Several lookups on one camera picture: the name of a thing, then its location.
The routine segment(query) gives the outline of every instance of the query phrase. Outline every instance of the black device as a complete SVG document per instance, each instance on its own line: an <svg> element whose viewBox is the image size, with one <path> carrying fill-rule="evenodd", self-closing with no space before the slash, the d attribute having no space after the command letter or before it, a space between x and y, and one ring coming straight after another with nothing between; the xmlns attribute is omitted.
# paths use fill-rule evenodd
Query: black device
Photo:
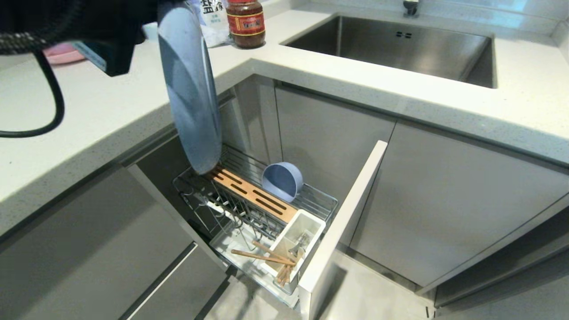
<svg viewBox="0 0 569 320"><path fill-rule="evenodd" d="M56 105L56 115L45 127L23 132L0 131L0 138L38 136L53 130L63 120L63 97L43 49L74 42L107 75L128 73L134 46L143 40L142 25L156 21L158 1L0 0L0 55L33 53Z"/></svg>

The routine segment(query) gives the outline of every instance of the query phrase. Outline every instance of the black cable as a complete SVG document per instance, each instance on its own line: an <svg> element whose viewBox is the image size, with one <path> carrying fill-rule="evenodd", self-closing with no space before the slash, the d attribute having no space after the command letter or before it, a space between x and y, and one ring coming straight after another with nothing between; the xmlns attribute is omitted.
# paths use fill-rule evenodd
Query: black cable
<svg viewBox="0 0 569 320"><path fill-rule="evenodd" d="M47 79L47 83L50 85L51 93L53 94L53 99L55 100L55 117L46 126L26 131L0 131L0 138L29 138L40 136L44 133L48 133L62 122L63 115L65 113L65 104L63 102L63 95L61 94L61 89L57 83L57 79L53 74L50 64L47 62L46 56L43 55L41 51L35 51L34 57L38 61L39 67L43 71L43 75Z"/></svg>

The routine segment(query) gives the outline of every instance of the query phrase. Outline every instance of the stainless steel sink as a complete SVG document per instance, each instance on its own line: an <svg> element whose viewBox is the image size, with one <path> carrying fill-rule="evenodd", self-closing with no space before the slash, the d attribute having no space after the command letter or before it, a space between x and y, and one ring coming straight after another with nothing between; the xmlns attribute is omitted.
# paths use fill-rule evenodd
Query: stainless steel sink
<svg viewBox="0 0 569 320"><path fill-rule="evenodd" d="M286 45L496 87L493 43L485 36L337 17Z"/></svg>

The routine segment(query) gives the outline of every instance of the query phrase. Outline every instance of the plastic bag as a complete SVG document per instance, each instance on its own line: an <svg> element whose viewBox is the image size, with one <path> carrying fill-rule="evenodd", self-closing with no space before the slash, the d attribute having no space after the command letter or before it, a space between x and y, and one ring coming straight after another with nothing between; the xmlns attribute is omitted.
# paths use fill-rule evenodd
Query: plastic bag
<svg viewBox="0 0 569 320"><path fill-rule="evenodd" d="M222 0L188 0L200 19L201 33L208 48L229 40L226 3Z"/></svg>

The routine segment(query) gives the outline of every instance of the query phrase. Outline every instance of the sauce jar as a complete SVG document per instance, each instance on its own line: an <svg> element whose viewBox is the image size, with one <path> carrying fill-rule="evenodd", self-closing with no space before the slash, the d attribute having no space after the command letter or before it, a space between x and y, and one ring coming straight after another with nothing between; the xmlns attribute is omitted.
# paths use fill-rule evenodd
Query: sauce jar
<svg viewBox="0 0 569 320"><path fill-rule="evenodd" d="M229 31L240 48L258 48L265 43L263 7L256 0L229 0L226 8Z"/></svg>

